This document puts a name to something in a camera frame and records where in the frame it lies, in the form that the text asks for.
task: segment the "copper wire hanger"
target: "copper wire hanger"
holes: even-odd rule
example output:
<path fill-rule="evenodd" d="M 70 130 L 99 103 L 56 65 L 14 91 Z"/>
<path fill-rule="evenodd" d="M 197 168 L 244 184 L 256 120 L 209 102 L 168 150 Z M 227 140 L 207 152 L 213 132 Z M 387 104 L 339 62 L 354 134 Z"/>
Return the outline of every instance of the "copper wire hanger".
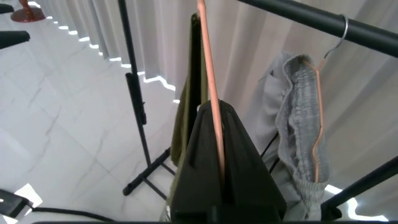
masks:
<path fill-rule="evenodd" d="M 209 39 L 209 32 L 207 28 L 207 19 L 206 19 L 205 0 L 198 0 L 198 11 L 200 15 L 203 48 L 205 51 L 205 62 L 206 62 L 207 80 L 208 80 L 209 93 L 210 93 L 211 112 L 213 113 L 214 132 L 216 134 L 218 164 L 220 167 L 221 184 L 223 185 L 224 175 L 225 175 L 223 129 L 221 126 L 220 106 L 218 104 L 216 79 L 213 70 L 213 59 L 211 57 L 210 39 Z"/>
<path fill-rule="evenodd" d="M 337 49 L 340 44 L 343 42 L 343 40 L 346 38 L 347 35 L 347 30 L 348 30 L 348 18 L 342 14 L 342 16 L 344 17 L 344 21 L 345 21 L 345 29 L 344 29 L 344 33 L 343 36 L 341 37 L 340 41 L 336 44 L 336 46 L 334 46 L 332 49 L 330 49 L 325 56 L 323 57 L 322 61 L 320 62 L 318 68 L 315 68 L 313 65 L 311 65 L 310 63 L 304 61 L 304 63 L 309 66 L 310 68 L 314 69 L 315 71 L 315 76 L 317 78 L 317 89 L 318 89 L 318 104 L 319 104 L 319 120 L 320 120 L 320 128 L 319 128 L 319 135 L 317 137 L 317 140 L 315 141 L 313 147 L 312 147 L 312 158 L 314 160 L 315 163 L 315 183 L 319 182 L 319 160 L 318 157 L 316 155 L 316 150 L 317 150 L 317 146 L 319 145 L 319 142 L 321 140 L 322 134 L 323 134 L 323 107 L 322 107 L 322 91 L 321 91 L 321 81 L 320 81 L 320 76 L 319 76 L 319 71 L 321 70 L 323 64 L 325 63 L 325 60 L 327 58 L 327 56 L 330 54 L 330 52 L 334 51 L 335 49 Z"/>

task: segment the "white tile floor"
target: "white tile floor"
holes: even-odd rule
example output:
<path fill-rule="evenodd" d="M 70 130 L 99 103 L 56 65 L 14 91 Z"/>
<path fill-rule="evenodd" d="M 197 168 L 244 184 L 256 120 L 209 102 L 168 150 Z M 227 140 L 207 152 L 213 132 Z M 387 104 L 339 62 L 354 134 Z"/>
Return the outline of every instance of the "white tile floor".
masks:
<path fill-rule="evenodd" d="M 129 69 L 104 60 L 89 42 L 48 19 L 20 24 L 1 15 L 0 30 L 31 36 L 0 50 L 0 189 L 15 192 L 29 184 L 42 207 L 158 220 L 164 200 L 146 184 L 122 194 L 146 167 L 124 77 Z M 154 159 L 170 146 L 177 105 L 161 82 L 141 82 L 141 88 Z M 169 192 L 172 176 L 163 167 L 150 180 Z M 30 213 L 19 223 L 46 220 L 89 219 Z"/>

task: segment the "black cable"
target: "black cable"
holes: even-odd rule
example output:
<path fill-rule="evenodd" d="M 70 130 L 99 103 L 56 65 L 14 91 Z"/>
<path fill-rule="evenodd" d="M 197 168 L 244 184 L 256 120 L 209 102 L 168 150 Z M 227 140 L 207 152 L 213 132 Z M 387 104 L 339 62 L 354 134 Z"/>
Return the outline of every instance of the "black cable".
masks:
<path fill-rule="evenodd" d="M 263 155 L 266 153 L 266 151 L 268 150 L 269 146 L 271 146 L 271 144 L 275 141 L 275 139 L 278 137 L 278 132 L 276 132 L 275 136 L 271 139 L 271 141 L 268 143 L 266 149 L 261 153 L 260 157 L 262 158 Z"/>
<path fill-rule="evenodd" d="M 276 166 L 276 164 L 279 162 L 279 158 L 277 158 L 275 161 L 274 161 L 274 163 L 272 164 L 272 166 L 271 166 L 271 168 L 269 169 L 269 174 L 271 174 L 271 172 L 274 170 L 274 168 L 275 168 L 275 166 Z"/>
<path fill-rule="evenodd" d="M 69 209 L 61 209 L 61 208 L 34 208 L 31 205 L 28 205 L 31 209 L 32 212 L 50 212 L 50 213 L 60 213 L 60 214 L 68 214 L 68 215 L 80 215 L 88 218 L 94 218 L 97 220 L 101 220 L 104 222 L 114 222 L 113 219 L 106 218 L 102 215 L 97 215 L 94 213 L 90 212 L 82 212 L 82 211 L 76 211 L 76 210 L 69 210 Z"/>

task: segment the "metal hook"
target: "metal hook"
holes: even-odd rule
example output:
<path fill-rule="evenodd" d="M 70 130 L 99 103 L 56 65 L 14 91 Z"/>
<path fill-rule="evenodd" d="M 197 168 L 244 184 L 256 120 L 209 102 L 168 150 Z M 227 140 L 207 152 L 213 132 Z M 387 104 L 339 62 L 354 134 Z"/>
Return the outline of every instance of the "metal hook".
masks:
<path fill-rule="evenodd" d="M 347 30 L 348 30 L 348 18 L 347 18 L 347 16 L 344 15 L 344 14 L 341 14 L 341 15 L 344 17 L 344 21 L 345 21 L 345 23 L 346 23 L 346 27 L 345 27 L 345 29 L 344 29 L 344 34 L 343 34 L 343 36 L 341 37 L 340 41 L 337 43 L 337 45 L 336 45 L 335 47 L 333 47 L 332 49 L 330 49 L 330 50 L 325 54 L 325 56 L 323 57 L 323 59 L 326 59 L 326 57 L 328 56 L 328 54 L 329 54 L 330 52 L 334 51 L 336 48 L 338 48 L 338 46 L 340 46 L 340 44 L 341 44 L 341 43 L 343 42 L 343 40 L 346 38 Z"/>

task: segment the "sheer curtain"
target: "sheer curtain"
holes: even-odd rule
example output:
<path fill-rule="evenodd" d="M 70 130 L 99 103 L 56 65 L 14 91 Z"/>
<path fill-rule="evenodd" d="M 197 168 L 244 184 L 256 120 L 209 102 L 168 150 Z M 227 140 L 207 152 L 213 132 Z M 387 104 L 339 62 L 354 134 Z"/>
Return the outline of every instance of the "sheer curtain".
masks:
<path fill-rule="evenodd" d="M 129 63 L 117 1 L 37 2 L 60 26 L 90 37 L 104 58 L 121 57 Z M 398 32 L 395 0 L 301 2 Z M 240 115 L 280 51 L 309 54 L 319 63 L 339 40 L 237 1 L 206 5 L 218 91 Z M 197 11 L 196 0 L 128 0 L 127 8 L 139 71 L 145 71 L 146 79 L 164 79 L 178 99 L 187 75 L 189 22 Z M 321 76 L 331 184 L 344 188 L 398 154 L 398 60 L 343 42 L 328 57 Z M 398 219 L 397 185 L 393 177 L 360 195 L 356 213 Z"/>

